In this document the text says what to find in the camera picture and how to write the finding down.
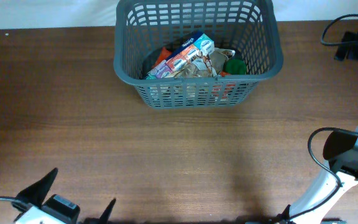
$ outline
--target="basket rim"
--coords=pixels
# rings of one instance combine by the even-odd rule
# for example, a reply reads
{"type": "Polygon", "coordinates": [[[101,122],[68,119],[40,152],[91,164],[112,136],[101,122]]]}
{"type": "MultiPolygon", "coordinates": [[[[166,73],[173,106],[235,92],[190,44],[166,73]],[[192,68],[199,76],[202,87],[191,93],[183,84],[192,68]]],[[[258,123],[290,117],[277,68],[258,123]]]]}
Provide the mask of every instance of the basket rim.
{"type": "MultiPolygon", "coordinates": [[[[187,0],[186,3],[189,2],[200,2],[202,0],[187,0]]],[[[209,82],[259,82],[259,81],[263,81],[263,80],[268,80],[272,77],[274,77],[275,75],[277,75],[279,73],[279,71],[282,69],[283,67],[283,63],[284,63],[284,57],[283,57],[283,52],[282,52],[282,48],[280,45],[280,36],[278,34],[278,28],[277,28],[277,21],[274,15],[274,11],[273,11],[273,2],[272,0],[264,0],[261,1],[263,4],[265,4],[265,8],[267,10],[267,14],[269,15],[268,17],[268,23],[267,23],[267,28],[269,28],[269,32],[270,35],[272,36],[272,38],[269,38],[269,40],[271,40],[271,44],[274,47],[274,52],[275,52],[275,64],[273,65],[273,67],[268,71],[265,72],[261,75],[229,75],[226,77],[213,77],[213,78],[180,78],[180,79],[175,79],[175,78],[161,78],[161,79],[156,79],[156,80],[138,80],[135,78],[132,78],[130,76],[127,75],[127,73],[124,71],[124,69],[122,68],[122,52],[123,52],[123,46],[122,44],[119,43],[123,43],[123,35],[124,35],[124,28],[126,26],[126,15],[124,14],[125,12],[125,8],[128,6],[128,4],[133,5],[134,3],[132,2],[148,2],[148,3],[154,3],[154,4],[163,4],[163,2],[160,1],[156,1],[156,0],[133,0],[133,1],[128,1],[128,0],[120,0],[118,2],[117,5],[117,22],[116,22],[116,30],[115,30],[115,37],[114,37],[114,70],[116,72],[116,75],[125,83],[130,84],[130,85],[134,85],[134,86],[149,86],[149,85],[156,85],[156,84],[161,84],[161,85],[169,85],[169,84],[181,84],[181,83],[209,83],[209,82]]]]}

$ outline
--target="wood grain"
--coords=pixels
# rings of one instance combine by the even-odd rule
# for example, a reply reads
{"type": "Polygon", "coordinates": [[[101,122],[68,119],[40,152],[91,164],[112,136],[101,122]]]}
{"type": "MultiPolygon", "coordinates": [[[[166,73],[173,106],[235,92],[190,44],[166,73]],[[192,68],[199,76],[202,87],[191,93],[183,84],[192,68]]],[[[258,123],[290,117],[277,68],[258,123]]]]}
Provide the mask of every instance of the wood grain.
{"type": "MultiPolygon", "coordinates": [[[[282,212],[319,171],[309,134],[358,125],[358,63],[334,61],[336,49],[319,44],[326,24],[280,22],[282,71],[239,106],[195,110],[153,110],[118,79],[113,27],[0,30],[0,195],[58,167],[49,195],[78,203],[80,220],[113,197],[121,221],[282,212]]],[[[345,30],[358,21],[333,27],[328,40],[345,30]]],[[[0,223],[16,215],[0,203],[0,223]]],[[[358,223],[358,186],[328,217],[358,223]]]]}

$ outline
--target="white backdrop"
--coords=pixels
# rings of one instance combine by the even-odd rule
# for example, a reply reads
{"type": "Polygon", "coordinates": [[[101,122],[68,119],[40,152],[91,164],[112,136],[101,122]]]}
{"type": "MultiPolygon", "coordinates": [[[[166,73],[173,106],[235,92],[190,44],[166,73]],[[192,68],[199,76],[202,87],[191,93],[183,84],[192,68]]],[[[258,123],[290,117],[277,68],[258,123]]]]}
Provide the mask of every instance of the white backdrop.
{"type": "MultiPolygon", "coordinates": [[[[0,29],[113,26],[119,0],[0,0],[0,29]]],[[[358,0],[273,0],[278,21],[358,13],[358,0]]]]}

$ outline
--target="laundry basket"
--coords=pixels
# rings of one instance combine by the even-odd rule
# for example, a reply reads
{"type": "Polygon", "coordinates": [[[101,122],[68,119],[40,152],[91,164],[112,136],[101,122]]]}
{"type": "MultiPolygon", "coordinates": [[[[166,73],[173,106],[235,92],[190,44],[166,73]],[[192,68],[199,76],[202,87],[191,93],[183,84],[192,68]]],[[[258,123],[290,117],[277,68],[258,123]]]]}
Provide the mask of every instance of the laundry basket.
{"type": "Polygon", "coordinates": [[[147,105],[161,109],[236,105],[283,65],[271,0],[121,0],[114,50],[118,77],[135,86],[147,105]],[[163,46],[179,48],[196,30],[215,47],[236,50],[248,75],[144,80],[155,63],[150,55],[163,46]]]}

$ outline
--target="wire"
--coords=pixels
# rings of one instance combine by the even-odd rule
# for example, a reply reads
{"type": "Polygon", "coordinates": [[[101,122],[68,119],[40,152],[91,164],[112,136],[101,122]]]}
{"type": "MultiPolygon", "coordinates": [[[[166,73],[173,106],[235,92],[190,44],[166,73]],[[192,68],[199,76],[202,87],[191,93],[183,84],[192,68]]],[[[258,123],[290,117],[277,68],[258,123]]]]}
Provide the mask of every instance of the wire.
{"type": "Polygon", "coordinates": [[[22,201],[22,200],[20,200],[20,199],[17,199],[17,198],[15,198],[15,197],[0,196],[0,201],[14,202],[14,203],[19,203],[19,204],[21,204],[21,205],[26,205],[26,206],[27,206],[27,204],[26,204],[24,201],[22,201]]]}
{"type": "Polygon", "coordinates": [[[317,165],[319,165],[321,168],[323,168],[325,171],[329,172],[331,175],[333,175],[336,179],[337,185],[335,187],[335,189],[322,201],[320,202],[318,205],[314,206],[313,208],[307,209],[303,212],[300,212],[296,215],[291,216],[290,218],[288,218],[288,220],[292,220],[296,217],[299,217],[301,215],[304,215],[308,212],[311,212],[313,210],[316,210],[317,208],[323,206],[326,202],[328,202],[335,194],[336,192],[338,192],[338,190],[343,186],[341,178],[338,177],[338,175],[336,175],[333,171],[331,171],[328,167],[324,166],[319,160],[317,160],[317,158],[314,156],[313,151],[311,150],[311,141],[313,140],[314,136],[322,131],[336,131],[339,133],[343,133],[343,134],[350,134],[353,136],[357,136],[358,137],[358,133],[354,132],[354,131],[348,131],[345,129],[341,129],[341,128],[319,128],[316,131],[313,131],[310,134],[309,140],[308,140],[308,150],[309,150],[309,154],[310,157],[312,158],[312,160],[317,163],[317,165]]]}
{"type": "Polygon", "coordinates": [[[334,23],[336,23],[337,21],[340,21],[343,18],[348,18],[348,17],[358,17],[358,14],[348,14],[348,15],[344,15],[341,17],[336,18],[335,20],[333,20],[331,23],[328,24],[328,26],[326,27],[326,29],[324,30],[323,34],[321,35],[321,44],[328,46],[328,47],[335,47],[335,46],[350,46],[350,45],[357,45],[358,46],[358,41],[347,41],[347,42],[338,42],[338,43],[327,43],[324,41],[324,36],[326,35],[328,29],[334,25],[334,23]]]}

